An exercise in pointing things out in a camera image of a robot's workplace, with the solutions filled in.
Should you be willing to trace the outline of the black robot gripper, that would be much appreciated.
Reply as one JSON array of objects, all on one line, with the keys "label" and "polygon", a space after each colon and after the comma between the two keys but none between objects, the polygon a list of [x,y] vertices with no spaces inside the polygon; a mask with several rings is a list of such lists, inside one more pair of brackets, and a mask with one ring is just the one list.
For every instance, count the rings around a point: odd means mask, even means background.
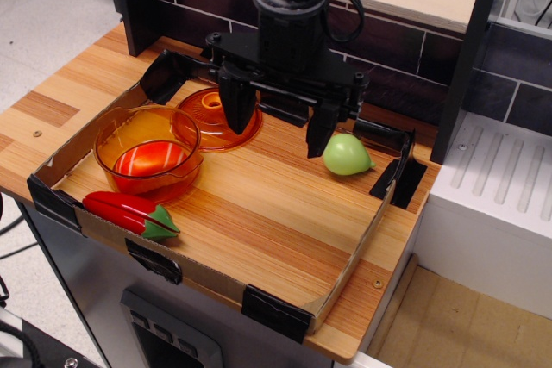
[{"label": "black robot gripper", "polygon": [[214,32],[206,38],[216,68],[219,97],[230,129],[243,134],[268,92],[312,108],[307,157],[317,158],[340,118],[357,117],[368,80],[329,50],[329,6],[283,8],[260,4],[255,32]]}]

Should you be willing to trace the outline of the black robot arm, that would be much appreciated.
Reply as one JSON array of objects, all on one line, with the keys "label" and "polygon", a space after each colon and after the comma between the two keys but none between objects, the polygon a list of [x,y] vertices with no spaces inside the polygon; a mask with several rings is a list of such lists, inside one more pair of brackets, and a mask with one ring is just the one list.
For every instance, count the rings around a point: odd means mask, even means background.
[{"label": "black robot arm", "polygon": [[[349,0],[363,15],[360,0]],[[254,33],[213,33],[207,39],[229,127],[244,131],[256,95],[272,93],[312,110],[306,142],[311,158],[323,154],[336,126],[354,119],[368,85],[367,76],[329,50],[356,39],[364,27],[337,36],[329,29],[329,0],[253,0]]]}]

